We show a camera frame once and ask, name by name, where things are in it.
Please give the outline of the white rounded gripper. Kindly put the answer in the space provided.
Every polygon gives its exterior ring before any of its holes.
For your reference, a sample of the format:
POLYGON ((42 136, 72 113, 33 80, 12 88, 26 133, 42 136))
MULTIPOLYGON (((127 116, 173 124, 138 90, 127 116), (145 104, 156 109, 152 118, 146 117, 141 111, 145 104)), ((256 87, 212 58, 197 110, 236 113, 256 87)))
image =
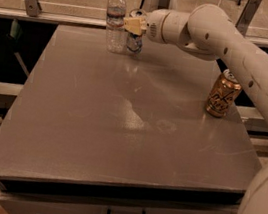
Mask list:
POLYGON ((165 40, 163 39, 163 23, 168 17, 170 11, 164 9, 157 9, 153 12, 150 12, 147 15, 146 20, 144 17, 127 17, 124 18, 124 28, 132 34, 140 36, 146 33, 146 36, 155 43, 164 44, 165 40))

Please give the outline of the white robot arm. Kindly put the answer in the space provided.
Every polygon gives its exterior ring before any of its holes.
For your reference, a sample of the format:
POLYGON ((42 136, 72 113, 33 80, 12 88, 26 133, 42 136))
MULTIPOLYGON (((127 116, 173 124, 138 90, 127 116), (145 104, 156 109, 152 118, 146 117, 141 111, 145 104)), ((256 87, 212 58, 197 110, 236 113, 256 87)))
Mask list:
MULTIPOLYGON (((245 39, 220 7, 155 10, 146 17, 129 16, 124 24, 155 43, 174 44, 200 59, 221 59, 268 124, 268 54, 245 39)), ((268 214, 268 163, 249 183, 237 214, 268 214)))

